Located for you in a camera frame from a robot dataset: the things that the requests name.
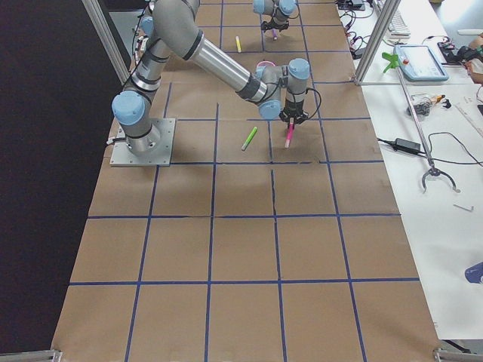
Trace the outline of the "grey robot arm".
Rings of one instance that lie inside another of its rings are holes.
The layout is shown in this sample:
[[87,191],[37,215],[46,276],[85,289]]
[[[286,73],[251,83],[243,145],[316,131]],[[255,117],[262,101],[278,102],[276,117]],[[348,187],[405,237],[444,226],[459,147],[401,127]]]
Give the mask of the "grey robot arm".
[[123,152],[126,165],[167,164],[174,138],[174,122],[153,118],[152,102],[162,84],[162,72],[171,81],[194,83],[200,91],[206,71],[230,86],[243,100],[257,106],[265,120],[281,119],[288,130],[309,119],[303,105],[308,91],[309,62],[296,58],[277,66],[261,61],[254,72],[213,44],[195,18],[198,1],[149,1],[140,27],[146,47],[112,101],[122,136],[109,139],[113,153]]
[[297,3],[294,0],[253,0],[253,12],[259,15],[270,16],[269,21],[263,21],[260,28],[267,30],[286,30],[289,19],[295,11]]

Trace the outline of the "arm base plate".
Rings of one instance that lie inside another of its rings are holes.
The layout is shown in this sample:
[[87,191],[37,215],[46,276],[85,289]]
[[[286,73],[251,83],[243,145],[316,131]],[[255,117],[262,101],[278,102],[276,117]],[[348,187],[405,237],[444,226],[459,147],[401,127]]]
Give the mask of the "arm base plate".
[[151,131],[139,139],[129,138],[121,126],[113,139],[110,164],[113,167],[169,167],[176,118],[151,118]]

